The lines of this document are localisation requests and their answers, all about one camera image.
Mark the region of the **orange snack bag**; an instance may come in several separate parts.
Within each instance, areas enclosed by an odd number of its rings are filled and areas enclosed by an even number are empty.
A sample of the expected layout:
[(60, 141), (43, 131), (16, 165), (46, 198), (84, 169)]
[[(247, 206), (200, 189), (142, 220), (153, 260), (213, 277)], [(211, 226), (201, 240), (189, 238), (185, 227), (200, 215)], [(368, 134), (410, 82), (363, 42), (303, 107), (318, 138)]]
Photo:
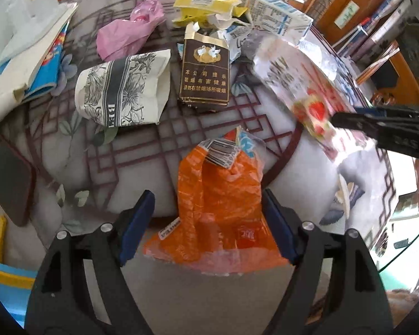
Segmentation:
[(178, 217), (144, 255), (221, 276), (287, 265), (262, 211), (265, 148), (240, 126), (200, 142), (179, 164)]

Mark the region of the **strawberry snack wrapper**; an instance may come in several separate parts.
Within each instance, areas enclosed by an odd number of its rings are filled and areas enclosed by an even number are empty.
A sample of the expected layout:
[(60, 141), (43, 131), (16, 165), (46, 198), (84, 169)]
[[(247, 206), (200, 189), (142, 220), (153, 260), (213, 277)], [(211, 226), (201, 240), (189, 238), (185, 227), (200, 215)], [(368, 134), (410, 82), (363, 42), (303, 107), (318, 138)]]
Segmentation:
[(353, 113), (353, 98), (337, 85), (334, 60), (312, 42), (297, 46), (274, 35), (259, 43), (253, 56), (253, 73), (293, 113), (332, 162), (372, 147), (360, 131), (335, 128), (335, 113)]

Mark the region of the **floral paper cup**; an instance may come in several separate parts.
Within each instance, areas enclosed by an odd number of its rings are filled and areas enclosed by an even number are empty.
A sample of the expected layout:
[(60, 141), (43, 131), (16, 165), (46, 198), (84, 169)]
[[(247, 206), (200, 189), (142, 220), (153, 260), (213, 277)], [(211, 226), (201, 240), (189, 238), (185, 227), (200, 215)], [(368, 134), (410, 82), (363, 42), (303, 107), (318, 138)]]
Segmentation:
[(171, 88), (169, 49), (136, 54), (83, 70), (75, 107), (107, 127), (158, 124)]

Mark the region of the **white blue milk carton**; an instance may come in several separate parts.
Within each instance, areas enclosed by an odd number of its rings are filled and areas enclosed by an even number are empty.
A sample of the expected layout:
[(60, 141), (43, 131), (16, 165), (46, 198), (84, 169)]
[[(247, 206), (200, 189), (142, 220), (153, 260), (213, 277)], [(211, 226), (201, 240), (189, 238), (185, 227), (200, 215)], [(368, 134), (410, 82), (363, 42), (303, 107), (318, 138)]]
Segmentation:
[(241, 0), (253, 25), (281, 36), (297, 46), (310, 30), (313, 19), (282, 0)]

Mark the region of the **pink plastic bag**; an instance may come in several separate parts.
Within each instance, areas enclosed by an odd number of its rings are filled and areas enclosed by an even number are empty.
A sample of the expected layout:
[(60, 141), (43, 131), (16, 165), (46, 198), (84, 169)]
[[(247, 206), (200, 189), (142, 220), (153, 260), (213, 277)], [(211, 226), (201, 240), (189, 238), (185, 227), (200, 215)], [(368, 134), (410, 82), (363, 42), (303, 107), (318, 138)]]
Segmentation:
[(155, 28), (165, 20), (159, 0), (140, 2), (128, 20), (116, 19), (98, 30), (98, 55), (103, 61), (114, 61), (137, 54)]

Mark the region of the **brown cigarette box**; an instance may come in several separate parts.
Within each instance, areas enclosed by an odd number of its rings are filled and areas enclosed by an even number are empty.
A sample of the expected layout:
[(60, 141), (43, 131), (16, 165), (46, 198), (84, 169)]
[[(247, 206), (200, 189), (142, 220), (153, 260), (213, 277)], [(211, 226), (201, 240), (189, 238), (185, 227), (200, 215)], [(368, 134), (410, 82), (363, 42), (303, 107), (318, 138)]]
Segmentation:
[(198, 23), (185, 29), (178, 99), (189, 107), (217, 111), (230, 99), (230, 51), (224, 39), (199, 30)]

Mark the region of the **blue children book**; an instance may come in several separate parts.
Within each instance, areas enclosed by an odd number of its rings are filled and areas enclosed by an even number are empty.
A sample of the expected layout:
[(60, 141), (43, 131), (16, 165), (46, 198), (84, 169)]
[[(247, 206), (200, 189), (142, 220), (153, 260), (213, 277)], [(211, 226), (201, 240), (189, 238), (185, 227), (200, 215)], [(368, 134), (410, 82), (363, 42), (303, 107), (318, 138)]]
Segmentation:
[(23, 103), (39, 98), (55, 89), (58, 82), (61, 55), (69, 23), (70, 21), (68, 20), (54, 40), (51, 49), (45, 55), (32, 85), (24, 93)]

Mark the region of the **yellow snack package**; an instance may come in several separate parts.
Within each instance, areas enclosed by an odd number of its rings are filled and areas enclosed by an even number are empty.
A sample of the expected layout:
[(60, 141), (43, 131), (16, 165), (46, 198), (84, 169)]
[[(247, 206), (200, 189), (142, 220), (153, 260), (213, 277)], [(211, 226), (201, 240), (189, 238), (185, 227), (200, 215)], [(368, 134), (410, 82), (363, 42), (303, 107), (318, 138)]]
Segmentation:
[(175, 0), (173, 7), (179, 15), (172, 20), (177, 27), (198, 23), (200, 27), (214, 27), (225, 30), (233, 23), (245, 25), (240, 20), (248, 7), (241, 0)]

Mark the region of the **white cloth bag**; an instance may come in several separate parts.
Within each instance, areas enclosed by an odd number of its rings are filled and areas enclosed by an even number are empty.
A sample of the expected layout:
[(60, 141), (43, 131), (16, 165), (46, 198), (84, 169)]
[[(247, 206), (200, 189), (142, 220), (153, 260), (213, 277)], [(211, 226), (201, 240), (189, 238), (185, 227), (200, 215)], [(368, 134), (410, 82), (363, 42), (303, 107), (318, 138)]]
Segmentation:
[(22, 103), (76, 9), (58, 0), (0, 0), (0, 121)]

